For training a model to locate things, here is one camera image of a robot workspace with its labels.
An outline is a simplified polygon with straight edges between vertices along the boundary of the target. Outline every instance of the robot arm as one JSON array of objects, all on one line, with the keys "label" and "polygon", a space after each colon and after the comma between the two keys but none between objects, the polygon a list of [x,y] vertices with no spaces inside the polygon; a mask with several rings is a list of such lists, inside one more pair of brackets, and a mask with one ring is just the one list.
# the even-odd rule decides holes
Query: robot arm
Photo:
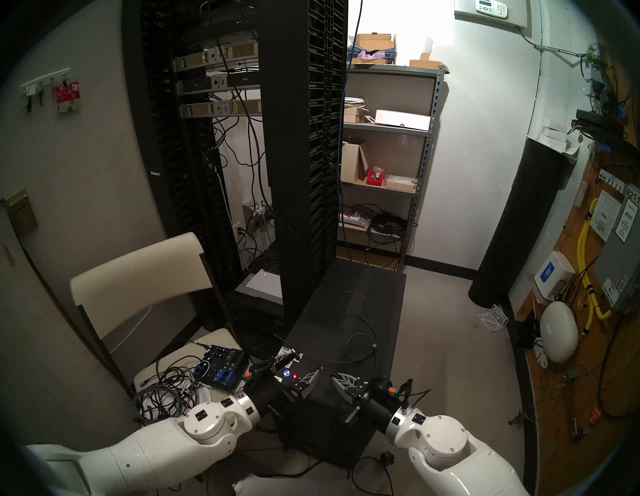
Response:
[{"label": "robot arm", "polygon": [[386,379],[364,382],[336,374],[333,383],[356,406],[347,421],[358,414],[392,443],[407,448],[412,465],[437,495],[528,495],[513,467],[456,419],[427,417],[419,408],[409,407],[410,380],[402,403]]},{"label": "robot arm", "polygon": [[[28,448],[52,469],[44,475],[58,494],[121,495],[175,486],[229,456],[238,437],[267,414],[274,398],[283,393],[292,401],[306,397],[320,369],[309,373],[297,368],[299,364],[294,353],[279,354],[253,369],[255,379],[247,374],[250,380],[244,390],[220,403],[200,403],[185,417],[141,428],[108,448],[90,452],[58,445]],[[278,379],[284,367],[301,374],[290,372],[291,381],[283,383]]]}]

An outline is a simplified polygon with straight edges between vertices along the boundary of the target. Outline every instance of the red container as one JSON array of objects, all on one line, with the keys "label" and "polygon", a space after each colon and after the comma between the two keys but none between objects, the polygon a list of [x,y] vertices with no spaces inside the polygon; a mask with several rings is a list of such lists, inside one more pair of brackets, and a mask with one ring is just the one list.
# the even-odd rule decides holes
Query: red container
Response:
[{"label": "red container", "polygon": [[380,167],[372,167],[367,173],[367,184],[372,186],[382,186],[385,180],[385,170]]}]

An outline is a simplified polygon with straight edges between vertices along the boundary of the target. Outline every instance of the white chair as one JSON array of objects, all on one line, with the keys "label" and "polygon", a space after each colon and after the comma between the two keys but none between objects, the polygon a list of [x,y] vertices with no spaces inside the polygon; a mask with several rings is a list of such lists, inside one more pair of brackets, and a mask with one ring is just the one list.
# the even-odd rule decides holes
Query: white chair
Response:
[{"label": "white chair", "polygon": [[[131,388],[102,342],[103,338],[126,319],[151,305],[179,294],[207,288],[213,288],[227,322],[232,322],[222,293],[209,271],[204,251],[192,232],[128,253],[71,279],[74,303],[82,314],[108,369],[130,396]],[[241,349],[227,329],[218,329],[196,341]],[[202,346],[189,343],[162,358],[158,367],[164,370],[181,356],[202,356],[204,352],[205,348]],[[196,363],[195,358],[185,358],[176,365],[191,367]],[[152,364],[136,375],[136,390],[140,390],[141,382],[155,375],[155,368],[155,364]]]}]

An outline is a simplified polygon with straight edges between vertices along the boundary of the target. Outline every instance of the chair backrest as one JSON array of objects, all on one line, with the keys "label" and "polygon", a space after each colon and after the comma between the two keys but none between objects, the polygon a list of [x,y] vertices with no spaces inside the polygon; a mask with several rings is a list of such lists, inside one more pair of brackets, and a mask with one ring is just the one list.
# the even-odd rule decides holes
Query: chair backrest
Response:
[{"label": "chair backrest", "polygon": [[77,275],[71,294],[102,339],[144,308],[212,287],[202,252],[194,233],[181,234]]}]

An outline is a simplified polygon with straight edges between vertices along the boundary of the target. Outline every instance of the concrete floor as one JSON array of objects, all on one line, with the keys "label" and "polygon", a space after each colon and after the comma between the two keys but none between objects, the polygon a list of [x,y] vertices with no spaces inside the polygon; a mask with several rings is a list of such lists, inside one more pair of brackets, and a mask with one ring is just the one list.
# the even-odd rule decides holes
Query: concrete floor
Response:
[{"label": "concrete floor", "polygon": [[[418,405],[426,415],[446,414],[458,419],[475,437],[486,442],[517,471],[524,469],[524,433],[507,424],[520,407],[513,352],[506,330],[490,332],[477,315],[486,312],[467,297],[471,282],[413,267],[407,274],[396,355],[391,373],[395,385],[413,378],[413,389],[432,391]],[[263,419],[268,426],[271,419]],[[231,496],[234,471],[295,473],[307,467],[307,455],[281,449],[276,435],[252,431],[239,439],[238,448],[209,470],[209,495]],[[398,496],[433,494],[409,463],[406,450],[397,449],[377,433],[364,452],[375,456],[390,451],[396,462],[389,467]],[[361,462],[357,479],[365,489],[389,493],[386,475],[372,460]],[[305,479],[345,479],[346,471],[320,464]],[[359,493],[346,483],[346,493]],[[176,494],[160,490],[159,494]],[[179,494],[206,494],[204,484],[190,479]]]}]

